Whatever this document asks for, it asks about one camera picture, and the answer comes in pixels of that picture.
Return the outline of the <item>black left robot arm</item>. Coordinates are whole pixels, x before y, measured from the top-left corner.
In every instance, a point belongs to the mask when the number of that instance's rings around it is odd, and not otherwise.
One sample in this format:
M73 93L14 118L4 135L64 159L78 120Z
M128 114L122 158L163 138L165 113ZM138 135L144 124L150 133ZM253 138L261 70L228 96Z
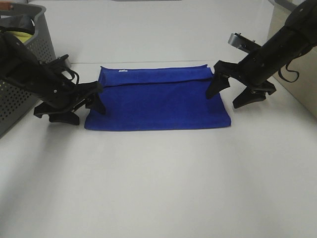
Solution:
M106 113L99 94L98 82L80 83L79 74L66 64L68 55L51 62L39 60L9 32L0 35L0 78L25 90L42 103L34 108L34 116L49 116L50 122L79 125L75 111L85 106L101 115Z

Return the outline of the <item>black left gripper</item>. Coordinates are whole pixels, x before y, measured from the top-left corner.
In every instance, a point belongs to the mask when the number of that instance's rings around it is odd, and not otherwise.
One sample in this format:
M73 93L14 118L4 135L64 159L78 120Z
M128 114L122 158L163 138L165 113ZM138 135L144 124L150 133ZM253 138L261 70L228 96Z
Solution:
M33 64L33 94L43 102L34 108L34 116L49 116L52 123L79 125L75 111L81 106L106 114L106 107L99 94L102 85L98 81L80 83L79 74L66 66L68 55L50 63L38 61Z

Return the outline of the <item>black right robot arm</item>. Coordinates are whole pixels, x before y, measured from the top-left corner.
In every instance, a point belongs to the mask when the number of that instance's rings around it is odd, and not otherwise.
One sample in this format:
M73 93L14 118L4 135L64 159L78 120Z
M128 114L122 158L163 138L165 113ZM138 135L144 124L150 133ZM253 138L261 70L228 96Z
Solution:
M317 2L306 0L298 5L287 17L284 26L262 46L238 33L231 34L228 42L247 55L238 63L219 60L214 65L214 76L206 98L210 99L228 88L228 80L232 77L246 86L233 100L234 108L264 101L266 95L276 91L268 78L316 47Z

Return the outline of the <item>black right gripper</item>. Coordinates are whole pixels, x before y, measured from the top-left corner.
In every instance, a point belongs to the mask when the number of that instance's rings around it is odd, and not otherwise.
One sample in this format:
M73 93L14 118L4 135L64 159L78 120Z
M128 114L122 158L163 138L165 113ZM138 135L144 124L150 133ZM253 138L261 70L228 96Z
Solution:
M265 94L273 94L276 87L265 80L260 85L249 82L246 74L240 70L237 63L219 60L214 66L214 76L206 90L206 98L211 99L220 91L229 88L229 78L232 77L246 86L246 89L233 100L233 107L240 108L250 103L261 102L266 99Z

